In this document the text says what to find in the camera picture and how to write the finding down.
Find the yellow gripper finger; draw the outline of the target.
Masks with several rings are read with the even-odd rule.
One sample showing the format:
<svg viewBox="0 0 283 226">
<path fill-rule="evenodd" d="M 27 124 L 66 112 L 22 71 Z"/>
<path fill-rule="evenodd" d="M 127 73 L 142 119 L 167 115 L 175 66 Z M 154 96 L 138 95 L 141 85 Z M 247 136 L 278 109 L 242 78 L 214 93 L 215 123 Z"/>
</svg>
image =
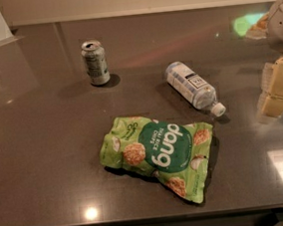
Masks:
<svg viewBox="0 0 283 226">
<path fill-rule="evenodd" d="M 257 118 L 277 119 L 283 114 L 283 56 L 273 64 L 266 63 L 262 71 Z"/>
</svg>

